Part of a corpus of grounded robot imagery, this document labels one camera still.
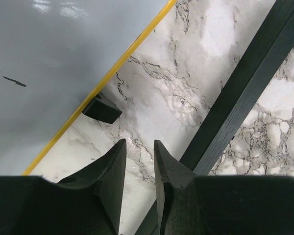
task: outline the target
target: marble countertop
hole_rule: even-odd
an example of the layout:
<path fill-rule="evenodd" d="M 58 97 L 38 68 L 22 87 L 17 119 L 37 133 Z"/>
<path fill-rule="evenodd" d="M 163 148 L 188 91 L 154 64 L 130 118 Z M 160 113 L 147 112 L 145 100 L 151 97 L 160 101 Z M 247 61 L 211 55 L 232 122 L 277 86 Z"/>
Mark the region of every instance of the marble countertop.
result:
<path fill-rule="evenodd" d="M 178 0 L 102 90 L 113 124 L 80 115 L 32 174 L 58 182 L 127 141 L 120 234 L 155 200 L 153 141 L 180 159 L 274 0 Z M 212 171 L 294 176 L 294 49 Z"/>

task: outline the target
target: yellow edge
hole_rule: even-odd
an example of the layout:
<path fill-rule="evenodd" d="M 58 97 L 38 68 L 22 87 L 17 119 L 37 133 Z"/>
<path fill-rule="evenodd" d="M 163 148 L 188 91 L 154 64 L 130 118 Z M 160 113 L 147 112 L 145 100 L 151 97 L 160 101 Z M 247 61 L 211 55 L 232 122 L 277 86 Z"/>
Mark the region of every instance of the yellow edge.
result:
<path fill-rule="evenodd" d="M 74 111 L 70 118 L 64 123 L 60 130 L 55 134 L 55 136 L 50 140 L 50 142 L 45 146 L 45 148 L 40 152 L 40 154 L 35 158 L 35 160 L 29 165 L 29 167 L 23 172 L 23 175 L 28 175 L 37 166 L 41 159 L 48 153 L 48 151 L 54 146 L 54 144 L 60 139 L 64 132 L 71 126 L 71 124 L 77 119 L 77 117 L 84 110 L 86 105 L 95 97 L 101 89 L 107 84 L 107 82 L 112 78 L 112 76 L 119 70 L 119 68 L 128 60 L 131 54 L 136 50 L 136 48 L 145 40 L 145 38 L 153 31 L 153 29 L 159 24 L 159 22 L 164 18 L 164 16 L 170 11 L 174 6 L 176 0 L 169 0 L 167 5 L 159 12 L 159 14 L 152 20 L 152 22 L 145 28 L 142 34 L 132 43 L 132 45 L 126 50 L 126 52 L 121 56 L 121 58 L 114 64 L 111 70 L 103 77 L 99 84 L 93 89 L 93 91 L 86 97 L 86 99 L 81 103 L 81 105 Z"/>

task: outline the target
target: granite surface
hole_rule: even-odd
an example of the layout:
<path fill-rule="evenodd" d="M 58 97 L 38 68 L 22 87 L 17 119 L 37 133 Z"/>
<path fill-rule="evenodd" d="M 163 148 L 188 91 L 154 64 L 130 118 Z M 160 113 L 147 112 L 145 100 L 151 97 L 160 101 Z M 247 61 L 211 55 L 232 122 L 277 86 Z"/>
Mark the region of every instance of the granite surface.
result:
<path fill-rule="evenodd" d="M 80 115 L 32 174 L 57 182 L 127 141 L 120 234 L 155 200 L 153 141 L 180 159 L 274 0 L 178 0 L 103 89 L 113 124 Z M 210 174 L 294 176 L 294 49 Z"/>

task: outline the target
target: marble surface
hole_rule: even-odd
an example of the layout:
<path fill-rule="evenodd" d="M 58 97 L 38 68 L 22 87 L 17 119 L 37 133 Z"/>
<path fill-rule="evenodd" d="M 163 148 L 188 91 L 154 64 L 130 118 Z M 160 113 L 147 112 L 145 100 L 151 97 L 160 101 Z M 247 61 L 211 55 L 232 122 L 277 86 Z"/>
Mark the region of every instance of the marble surface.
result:
<path fill-rule="evenodd" d="M 103 89 L 113 124 L 80 115 L 33 170 L 58 182 L 127 141 L 120 234 L 155 199 L 153 141 L 180 159 L 274 0 L 179 0 Z M 210 174 L 294 176 L 294 49 Z"/>

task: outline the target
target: white marble tile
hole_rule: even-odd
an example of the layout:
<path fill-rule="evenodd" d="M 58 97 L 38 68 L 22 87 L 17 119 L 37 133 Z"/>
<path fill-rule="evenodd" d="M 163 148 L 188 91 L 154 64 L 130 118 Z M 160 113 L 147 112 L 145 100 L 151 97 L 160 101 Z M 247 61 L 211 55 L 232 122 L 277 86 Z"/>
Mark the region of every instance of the white marble tile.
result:
<path fill-rule="evenodd" d="M 274 0 L 179 0 L 103 89 L 113 124 L 80 115 L 32 174 L 57 182 L 127 141 L 120 234 L 155 199 L 153 141 L 180 159 Z M 294 176 L 294 50 L 211 174 Z"/>

